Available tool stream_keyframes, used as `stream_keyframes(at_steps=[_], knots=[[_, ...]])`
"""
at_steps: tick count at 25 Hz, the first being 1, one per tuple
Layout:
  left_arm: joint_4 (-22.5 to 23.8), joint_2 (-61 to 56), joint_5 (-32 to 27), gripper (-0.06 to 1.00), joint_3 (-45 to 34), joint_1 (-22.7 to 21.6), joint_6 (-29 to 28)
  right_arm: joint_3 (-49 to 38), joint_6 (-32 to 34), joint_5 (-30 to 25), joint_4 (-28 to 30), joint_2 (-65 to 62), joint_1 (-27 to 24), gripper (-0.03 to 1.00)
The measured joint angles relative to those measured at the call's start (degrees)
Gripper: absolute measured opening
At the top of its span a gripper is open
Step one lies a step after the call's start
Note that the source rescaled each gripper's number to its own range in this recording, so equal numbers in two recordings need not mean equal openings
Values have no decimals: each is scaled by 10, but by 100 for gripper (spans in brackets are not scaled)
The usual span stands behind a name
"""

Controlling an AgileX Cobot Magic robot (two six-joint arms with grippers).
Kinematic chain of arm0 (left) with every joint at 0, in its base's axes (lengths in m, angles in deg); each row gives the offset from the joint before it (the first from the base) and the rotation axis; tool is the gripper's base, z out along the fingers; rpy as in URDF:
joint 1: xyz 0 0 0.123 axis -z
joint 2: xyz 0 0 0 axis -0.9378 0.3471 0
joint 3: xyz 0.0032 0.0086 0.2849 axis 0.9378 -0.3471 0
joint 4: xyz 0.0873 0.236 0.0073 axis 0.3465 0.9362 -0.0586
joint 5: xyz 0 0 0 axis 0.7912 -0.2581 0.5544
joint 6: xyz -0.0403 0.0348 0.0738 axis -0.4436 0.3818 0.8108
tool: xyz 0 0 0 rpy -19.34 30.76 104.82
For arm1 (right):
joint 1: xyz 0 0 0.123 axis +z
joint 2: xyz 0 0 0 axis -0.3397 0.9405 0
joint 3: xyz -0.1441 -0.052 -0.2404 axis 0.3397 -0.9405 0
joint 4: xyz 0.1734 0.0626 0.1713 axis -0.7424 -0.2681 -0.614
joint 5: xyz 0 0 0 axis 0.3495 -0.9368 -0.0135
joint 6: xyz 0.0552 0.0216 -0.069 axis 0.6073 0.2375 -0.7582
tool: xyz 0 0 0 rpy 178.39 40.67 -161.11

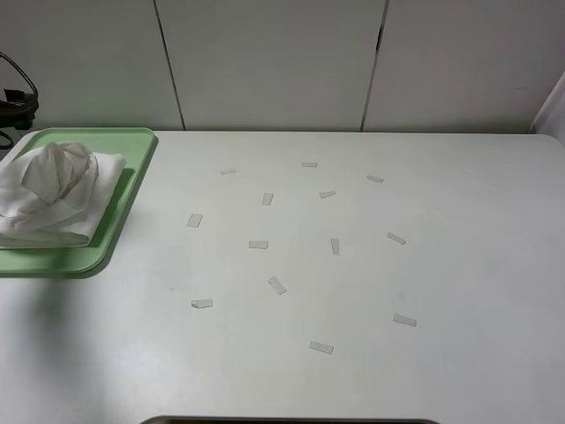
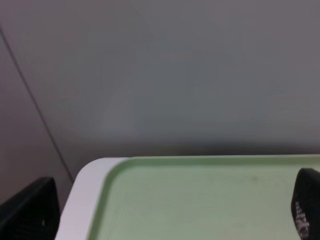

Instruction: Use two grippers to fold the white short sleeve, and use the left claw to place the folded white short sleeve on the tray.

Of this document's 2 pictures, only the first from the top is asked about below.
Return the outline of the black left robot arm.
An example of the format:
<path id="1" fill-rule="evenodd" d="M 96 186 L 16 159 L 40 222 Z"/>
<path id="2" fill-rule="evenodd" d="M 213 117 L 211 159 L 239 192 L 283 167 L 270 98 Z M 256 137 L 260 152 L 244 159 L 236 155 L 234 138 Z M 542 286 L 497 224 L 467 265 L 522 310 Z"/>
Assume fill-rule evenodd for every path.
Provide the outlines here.
<path id="1" fill-rule="evenodd" d="M 14 147 L 14 141 L 5 129 L 30 130 L 39 109 L 39 95 L 36 89 L 32 93 L 5 89 L 4 94 L 6 99 L 1 101 L 1 139 L 6 143 L 1 145 L 1 149 L 9 150 Z"/>

